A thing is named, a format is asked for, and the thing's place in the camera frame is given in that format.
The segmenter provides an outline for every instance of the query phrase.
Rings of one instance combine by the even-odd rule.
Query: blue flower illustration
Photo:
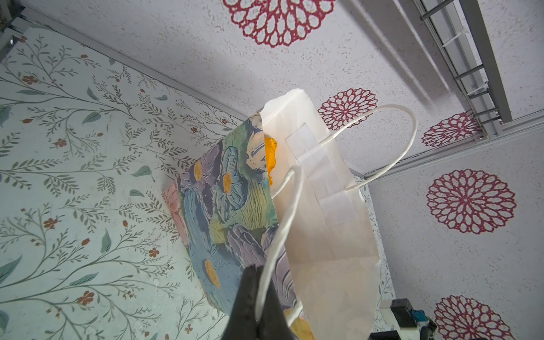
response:
[[[225,245],[212,245],[210,251],[192,246],[189,256],[215,307],[230,314],[242,279],[240,262]]]
[[[240,209],[248,198],[248,181],[238,172],[238,150],[229,146],[221,161],[221,175],[216,186],[215,208],[221,222],[227,222],[231,209]]]

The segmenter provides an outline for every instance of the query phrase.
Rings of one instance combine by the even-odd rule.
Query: blue component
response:
[[[425,316],[425,312],[422,310],[412,310],[412,317],[416,322],[427,322],[427,317]]]

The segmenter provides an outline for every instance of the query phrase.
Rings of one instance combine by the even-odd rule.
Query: metal frame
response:
[[[474,43],[476,44],[478,56],[482,60],[479,65],[475,63],[475,57],[471,52],[468,40],[462,34],[466,32],[466,28],[463,28],[459,20],[454,4],[452,4],[453,1],[445,0],[438,2],[437,0],[437,5],[428,11],[425,3],[429,4],[431,1],[413,1],[421,14],[421,19],[437,43],[438,49],[446,61],[455,82],[470,105],[476,120],[486,133],[486,137],[493,139],[502,135],[503,131],[498,120],[502,119],[503,122],[510,122],[512,121],[512,116],[477,1],[460,0],[460,3]],[[449,39],[446,44],[444,44],[443,39],[441,39],[438,33],[435,26],[437,24],[441,25],[442,31],[445,30],[445,27],[450,29],[453,38]],[[456,51],[460,51],[461,55],[451,55],[446,50],[446,46],[453,41],[455,41],[457,47]],[[462,62],[464,65],[469,66],[468,71],[459,73],[454,66],[455,63],[452,58],[456,58],[457,64]],[[479,72],[481,69],[484,69],[487,76],[488,81],[485,83]],[[473,88],[476,87],[475,85],[479,85],[479,88],[469,91],[466,88],[467,84],[470,84]]]

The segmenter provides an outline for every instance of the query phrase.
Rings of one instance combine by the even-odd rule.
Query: bag handle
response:
[[[358,121],[370,116],[371,114],[373,114],[374,112],[376,111],[380,111],[380,110],[383,110],[383,109],[397,109],[397,110],[400,110],[400,111],[404,111],[406,113],[409,114],[409,116],[412,118],[412,133],[410,135],[410,139],[408,140],[408,143],[406,144],[406,146],[404,147],[404,150],[400,153],[400,155],[395,158],[395,160],[391,163],[389,163],[389,165],[387,166],[384,166],[382,169],[380,169],[380,171],[378,171],[374,176],[372,176],[371,178],[367,179],[367,180],[364,180],[362,181],[361,183],[357,183],[356,185],[354,186],[351,186],[351,187],[348,187],[346,188],[346,191],[350,191],[352,189],[356,189],[356,188],[360,188],[362,187],[363,185],[365,184],[368,184],[370,182],[372,182],[373,180],[375,180],[376,178],[380,177],[381,175],[385,174],[389,169],[391,169],[399,160],[401,160],[404,155],[408,152],[408,150],[410,149],[410,147],[412,146],[413,144],[413,141],[415,140],[416,138],[416,132],[417,132],[417,117],[416,115],[410,110],[408,109],[406,106],[402,106],[402,105],[397,105],[397,104],[387,104],[387,105],[382,105],[382,106],[378,106],[377,108],[374,108],[370,111],[367,111],[365,112],[364,114],[360,115],[359,117],[356,117],[356,118],[353,118],[352,120],[350,120],[346,125],[342,126],[337,132],[335,132],[334,134],[330,135],[329,137],[327,137],[325,140],[323,140],[319,145],[323,145],[323,144],[326,144],[330,141],[332,141],[334,138],[336,138],[342,131],[344,131],[345,129],[347,129],[348,127],[352,126],[353,124],[357,123]]]
[[[287,182],[294,177],[294,190],[293,196],[289,201],[287,206],[287,211],[283,216],[283,219],[280,222],[280,226],[276,230],[272,244],[270,245],[268,258],[264,264],[263,273],[261,274],[261,279],[259,280],[259,288],[257,290],[257,298],[255,301],[255,319],[257,323],[261,320],[264,309],[264,301],[267,297],[268,287],[270,286],[270,279],[272,278],[272,272],[274,271],[274,265],[276,264],[277,258],[280,255],[281,247],[283,247],[287,235],[289,234],[289,229],[295,218],[296,208],[299,205],[300,196],[302,194],[302,168],[299,165],[293,165],[285,175],[283,182],[281,182],[280,187],[276,192],[271,193],[272,198],[276,197],[281,190],[285,188]],[[286,317],[287,326],[291,326],[293,321],[299,316],[302,311],[302,302],[298,300],[294,306],[293,312]]]

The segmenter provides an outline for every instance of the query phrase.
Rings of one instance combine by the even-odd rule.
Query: floral wallpaper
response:
[[[162,192],[242,120],[40,27],[0,89],[0,334],[219,338]]]

